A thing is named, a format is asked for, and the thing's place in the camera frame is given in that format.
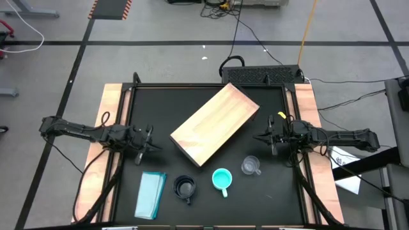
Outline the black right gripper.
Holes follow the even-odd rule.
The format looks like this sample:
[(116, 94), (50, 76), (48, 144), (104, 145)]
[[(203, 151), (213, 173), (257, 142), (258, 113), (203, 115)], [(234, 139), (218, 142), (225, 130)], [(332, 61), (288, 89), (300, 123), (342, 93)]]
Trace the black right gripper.
[(270, 133), (255, 134), (255, 140), (271, 143), (273, 156), (288, 156), (290, 153), (288, 120), (279, 114), (269, 115), (268, 131)]

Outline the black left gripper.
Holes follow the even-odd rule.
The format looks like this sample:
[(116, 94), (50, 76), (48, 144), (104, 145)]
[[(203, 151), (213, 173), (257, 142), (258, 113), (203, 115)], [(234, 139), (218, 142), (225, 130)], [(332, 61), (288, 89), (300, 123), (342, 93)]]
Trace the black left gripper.
[(160, 146), (152, 144), (153, 126), (148, 125), (145, 133), (141, 130), (130, 132), (130, 142), (127, 147), (127, 154), (134, 159), (135, 165), (140, 165), (142, 157), (146, 153), (162, 151)]

